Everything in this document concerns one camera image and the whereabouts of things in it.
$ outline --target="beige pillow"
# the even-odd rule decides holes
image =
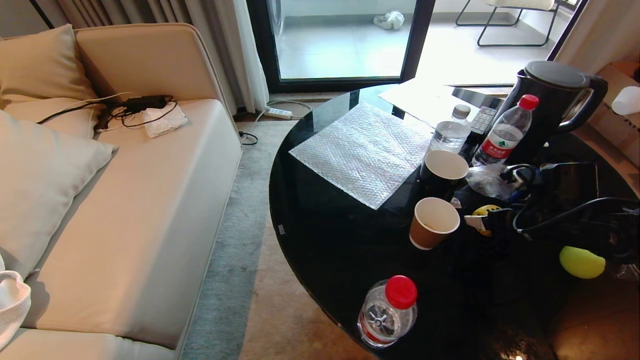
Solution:
[[[57,133],[0,111],[0,254],[26,277],[73,198],[117,147]]]
[[[4,110],[16,119],[38,122],[66,107],[82,106],[82,103],[76,104],[77,102],[78,100],[68,97],[55,97],[53,99],[15,102]],[[93,106],[95,107],[93,113],[91,106],[70,111],[47,121],[44,126],[61,133],[91,139],[93,138],[93,127],[98,121],[98,114],[103,109],[102,105]]]
[[[78,60],[70,24],[0,42],[0,99],[4,107],[51,97],[96,97]]]

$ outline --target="tennis ball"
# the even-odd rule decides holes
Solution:
[[[502,209],[500,206],[498,205],[485,205],[482,206],[480,208],[477,208],[473,214],[473,216],[475,217],[484,217],[487,214],[489,214],[489,211],[493,211],[493,210],[498,210],[498,209]],[[481,233],[484,236],[491,236],[491,230],[478,230],[476,229],[477,232]]]
[[[604,271],[605,260],[588,250],[565,246],[560,251],[560,265],[573,276],[593,279]]]

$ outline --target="power strip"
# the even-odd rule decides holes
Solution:
[[[267,106],[267,109],[264,110],[264,116],[279,117],[281,119],[290,120],[291,117],[293,117],[293,112]]]

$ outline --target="white chair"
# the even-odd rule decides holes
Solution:
[[[556,3],[556,0],[482,0],[482,1],[484,1],[484,3],[486,3],[487,5],[493,6],[493,11],[492,11],[491,15],[489,16],[489,19],[486,21],[486,23],[484,23],[484,24],[474,24],[474,23],[461,23],[460,22],[460,17],[462,16],[462,14],[467,9],[467,6],[471,2],[471,0],[467,0],[467,3],[465,4],[465,7],[462,8],[462,11],[460,11],[460,14],[458,14],[458,17],[456,18],[456,25],[457,26],[484,26],[484,29],[482,30],[482,33],[478,37],[478,41],[477,41],[477,45],[479,47],[488,47],[488,46],[531,46],[531,47],[538,46],[539,47],[539,46],[544,46],[549,41],[549,36],[551,35],[551,29],[554,26],[554,21],[556,20],[556,15],[558,13],[558,8],[560,7],[560,4]],[[512,24],[491,24],[491,19],[495,15],[495,12],[496,12],[496,10],[498,10],[498,8],[520,9],[520,12],[518,13],[518,17],[516,18],[516,21],[514,23],[512,23]],[[484,32],[486,31],[486,29],[489,26],[507,26],[507,27],[516,26],[518,24],[518,22],[520,21],[520,16],[522,15],[522,12],[524,10],[535,10],[535,11],[539,11],[539,12],[552,12],[552,13],[554,13],[554,16],[551,18],[551,24],[549,24],[549,30],[547,31],[547,38],[545,39],[545,41],[542,44],[480,44],[480,39],[482,39],[482,36],[484,35]]]

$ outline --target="kettle handle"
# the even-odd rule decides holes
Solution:
[[[595,75],[584,75],[589,79],[589,88],[593,90],[587,102],[582,106],[582,109],[578,111],[571,120],[565,121],[556,130],[556,133],[568,133],[569,131],[576,130],[578,127],[584,125],[592,114],[598,109],[600,103],[604,100],[605,95],[609,89],[609,84],[605,79]]]

